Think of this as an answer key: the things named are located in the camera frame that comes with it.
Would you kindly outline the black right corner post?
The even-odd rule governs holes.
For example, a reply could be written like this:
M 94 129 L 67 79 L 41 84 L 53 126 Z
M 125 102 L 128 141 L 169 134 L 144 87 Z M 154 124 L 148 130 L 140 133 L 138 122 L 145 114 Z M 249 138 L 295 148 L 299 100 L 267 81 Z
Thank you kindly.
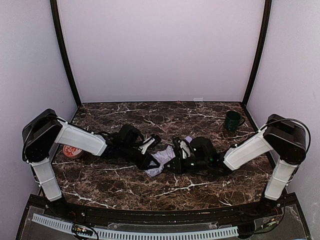
M 258 74 L 258 70 L 259 70 L 259 66 L 260 66 L 260 62 L 261 62 L 261 58 L 262 58 L 263 50 L 265 46 L 265 41 L 267 37 L 267 31 L 268 31 L 271 9 L 272 9 L 272 2 L 273 2 L 272 0 L 264 1 L 263 15 L 261 20 L 261 27 L 260 27 L 257 47 L 256 47 L 250 75 L 248 78 L 247 86 L 245 89 L 245 93 L 241 102 L 244 108 L 246 108 L 249 103 L 249 100 L 254 88 L 255 80 Z

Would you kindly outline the dark green ceramic mug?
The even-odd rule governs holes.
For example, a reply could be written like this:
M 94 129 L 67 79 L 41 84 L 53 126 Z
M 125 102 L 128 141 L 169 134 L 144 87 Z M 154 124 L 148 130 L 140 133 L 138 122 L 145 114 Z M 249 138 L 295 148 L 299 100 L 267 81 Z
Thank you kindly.
M 237 111 L 229 110 L 226 112 L 224 119 L 224 128 L 227 131 L 235 132 L 246 122 L 246 119 Z

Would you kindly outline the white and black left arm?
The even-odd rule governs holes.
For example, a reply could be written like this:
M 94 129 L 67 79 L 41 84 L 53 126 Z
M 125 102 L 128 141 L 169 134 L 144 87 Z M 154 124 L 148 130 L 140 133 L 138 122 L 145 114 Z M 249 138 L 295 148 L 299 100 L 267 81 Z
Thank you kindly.
M 67 145 L 103 159 L 122 158 L 140 170 L 160 167 L 148 150 L 161 142 L 158 135 L 144 138 L 136 127 L 125 124 L 118 132 L 94 133 L 59 118 L 53 109 L 46 109 L 22 130 L 22 160 L 31 165 L 38 183 L 50 201 L 63 194 L 54 174 L 50 151 L 55 144 Z

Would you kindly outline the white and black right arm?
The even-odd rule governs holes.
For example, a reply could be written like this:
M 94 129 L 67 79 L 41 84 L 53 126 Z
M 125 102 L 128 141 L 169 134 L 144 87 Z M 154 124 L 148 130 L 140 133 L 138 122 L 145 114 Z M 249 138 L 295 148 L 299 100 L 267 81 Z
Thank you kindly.
M 214 177 L 224 177 L 256 157 L 274 151 L 279 160 L 263 198 L 277 201 L 305 160 L 310 146 L 311 132 L 303 122 L 272 114 L 254 135 L 222 153 L 217 152 L 208 138 L 197 137 L 187 142 L 176 137 L 173 139 L 174 157 L 164 166 L 175 174 L 207 171 Z

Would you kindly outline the black left corner post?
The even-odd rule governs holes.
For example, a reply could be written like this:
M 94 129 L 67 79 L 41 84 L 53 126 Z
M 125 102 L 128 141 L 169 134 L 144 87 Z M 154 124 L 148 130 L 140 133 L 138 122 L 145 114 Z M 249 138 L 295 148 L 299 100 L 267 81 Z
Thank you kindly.
M 76 107 L 79 108 L 82 105 L 82 101 L 81 101 L 80 94 L 79 94 L 77 86 L 76 86 L 76 81 L 75 81 L 75 78 L 74 78 L 74 75 L 72 72 L 69 56 L 67 53 L 67 47 L 66 47 L 66 43 L 65 43 L 65 39 L 64 39 L 62 23 L 61 23 L 60 14 L 59 14 L 58 1 L 57 0 L 50 0 L 49 2 L 50 2 L 50 9 L 51 9 L 51 15 L 52 15 L 52 20 L 53 20 L 55 35 L 56 35 L 63 67 L 65 70 L 67 81 L 68 81 L 73 99 L 75 101 Z

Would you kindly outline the red patterned ceramic bowl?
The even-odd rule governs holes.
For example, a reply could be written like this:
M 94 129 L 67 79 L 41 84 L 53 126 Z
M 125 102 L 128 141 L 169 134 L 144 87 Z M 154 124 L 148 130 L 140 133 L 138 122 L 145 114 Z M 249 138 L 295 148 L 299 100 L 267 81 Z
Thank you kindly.
M 84 151 L 82 149 L 64 145 L 63 146 L 63 154 L 70 159 L 78 159 L 83 155 Z

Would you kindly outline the black corner post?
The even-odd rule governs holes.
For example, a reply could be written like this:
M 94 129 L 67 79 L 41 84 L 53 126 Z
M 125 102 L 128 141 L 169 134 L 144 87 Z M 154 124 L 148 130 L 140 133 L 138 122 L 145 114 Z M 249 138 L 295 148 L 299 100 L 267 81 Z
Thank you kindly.
M 272 0 L 264 1 L 263 15 L 261 20 L 261 27 L 260 27 L 257 47 L 256 47 L 250 75 L 248 78 L 247 86 L 245 89 L 245 93 L 241 102 L 244 108 L 246 108 L 249 103 L 249 100 L 254 88 L 255 80 L 258 74 L 258 70 L 259 70 L 259 66 L 260 66 L 260 62 L 261 62 L 261 58 L 262 58 L 263 50 L 265 46 L 265 41 L 267 37 L 267 31 L 268 31 L 271 9 L 272 9 L 272 2 L 273 2 Z
M 56 35 L 63 67 L 65 70 L 67 81 L 68 81 L 73 99 L 75 101 L 76 107 L 79 108 L 82 105 L 82 101 L 81 101 L 80 94 L 79 94 L 77 86 L 76 86 L 76 81 L 75 81 L 75 78 L 74 78 L 74 75 L 72 72 L 69 56 L 67 53 L 67 47 L 66 47 L 66 43 L 65 43 L 65 39 L 64 39 L 62 23 L 61 23 L 60 14 L 59 14 L 58 1 L 57 0 L 50 0 L 49 2 L 50 2 L 50 9 L 51 9 L 51 15 L 52 15 L 52 20 L 53 20 L 55 35 Z

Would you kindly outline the lavender and black folding umbrella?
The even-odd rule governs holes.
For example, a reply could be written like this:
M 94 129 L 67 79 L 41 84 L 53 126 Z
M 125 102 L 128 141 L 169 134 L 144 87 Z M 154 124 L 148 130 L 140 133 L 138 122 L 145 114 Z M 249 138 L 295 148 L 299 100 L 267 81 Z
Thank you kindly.
M 193 138 L 187 136 L 184 138 L 184 140 L 190 143 Z M 160 163 L 160 167 L 145 170 L 145 173 L 151 178 L 159 175 L 164 170 L 165 164 L 176 157 L 174 153 L 174 147 L 172 145 L 168 145 L 165 150 L 157 151 L 156 153 L 152 154 L 152 156 Z

